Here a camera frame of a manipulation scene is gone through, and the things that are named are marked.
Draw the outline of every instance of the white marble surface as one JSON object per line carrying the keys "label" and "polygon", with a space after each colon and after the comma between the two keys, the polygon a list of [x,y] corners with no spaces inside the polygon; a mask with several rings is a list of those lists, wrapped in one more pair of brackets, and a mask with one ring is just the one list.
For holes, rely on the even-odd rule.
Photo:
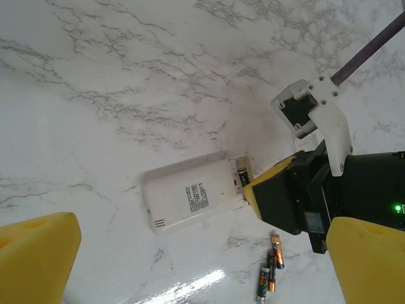
{"label": "white marble surface", "polygon": [[[67,304],[254,303],[274,227],[248,206],[157,237],[145,171],[299,149],[269,102],[332,73],[401,0],[14,0],[0,9],[0,224],[76,214]],[[405,33],[345,85],[355,153],[405,149]],[[328,254],[281,232],[271,303],[343,303]]]}

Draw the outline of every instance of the copper-top battery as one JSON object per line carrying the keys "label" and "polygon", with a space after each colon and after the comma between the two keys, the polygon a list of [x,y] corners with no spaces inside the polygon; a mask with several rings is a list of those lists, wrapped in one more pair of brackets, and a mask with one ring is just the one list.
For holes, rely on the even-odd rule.
{"label": "copper-top battery", "polygon": [[273,244],[274,254],[276,254],[276,257],[277,257],[277,268],[283,269],[284,268],[284,258],[283,258],[283,251],[281,249],[280,236],[278,234],[273,234],[271,236],[271,243]]}

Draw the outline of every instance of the yellow foam pad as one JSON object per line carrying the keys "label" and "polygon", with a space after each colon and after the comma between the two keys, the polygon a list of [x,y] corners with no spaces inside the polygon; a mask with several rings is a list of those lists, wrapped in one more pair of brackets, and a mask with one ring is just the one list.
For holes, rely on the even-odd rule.
{"label": "yellow foam pad", "polygon": [[327,246],[347,304],[405,303],[405,232],[336,217]]}
{"label": "yellow foam pad", "polygon": [[295,156],[290,156],[290,157],[286,158],[285,160],[282,160],[281,162],[272,166],[272,168],[268,169],[267,171],[265,171],[264,173],[259,175],[257,178],[252,180],[252,182],[250,184],[243,187],[244,196],[245,196],[247,202],[253,208],[256,216],[260,220],[261,220],[260,210],[259,210],[258,203],[256,201],[256,197],[254,196],[254,193],[253,193],[253,186],[260,184],[261,182],[267,181],[268,179],[271,179],[273,176],[280,173],[283,169],[287,168],[295,158],[296,158]]}
{"label": "yellow foam pad", "polygon": [[80,240],[67,212],[0,227],[0,303],[60,304]]}

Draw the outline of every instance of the purple rod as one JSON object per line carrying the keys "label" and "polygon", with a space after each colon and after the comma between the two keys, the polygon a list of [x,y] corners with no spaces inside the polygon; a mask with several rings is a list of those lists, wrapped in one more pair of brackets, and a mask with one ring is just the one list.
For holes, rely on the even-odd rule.
{"label": "purple rod", "polygon": [[330,80],[337,86],[349,78],[365,61],[377,52],[385,43],[405,27],[405,11],[393,22],[374,37],[367,45],[358,52],[348,63],[333,75]]}

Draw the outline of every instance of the aa battery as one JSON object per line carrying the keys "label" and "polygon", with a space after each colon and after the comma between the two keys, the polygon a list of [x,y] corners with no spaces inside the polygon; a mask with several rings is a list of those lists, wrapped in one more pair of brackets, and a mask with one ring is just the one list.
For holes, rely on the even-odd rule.
{"label": "aa battery", "polygon": [[240,178],[240,182],[242,183],[242,187],[250,183],[249,175],[247,174],[247,168],[239,168],[238,175]]}
{"label": "aa battery", "polygon": [[258,289],[258,299],[256,300],[257,304],[264,304],[266,302],[266,293],[268,286],[268,274],[270,269],[262,266],[260,270],[260,281]]}
{"label": "aa battery", "polygon": [[284,258],[283,258],[283,251],[281,249],[281,241],[280,236],[278,234],[273,234],[271,236],[271,243],[273,245],[274,253],[277,257],[277,268],[283,269],[284,268]]}
{"label": "aa battery", "polygon": [[276,267],[277,258],[274,253],[269,253],[268,255],[268,268],[270,272],[268,274],[268,291],[274,293],[276,291]]}

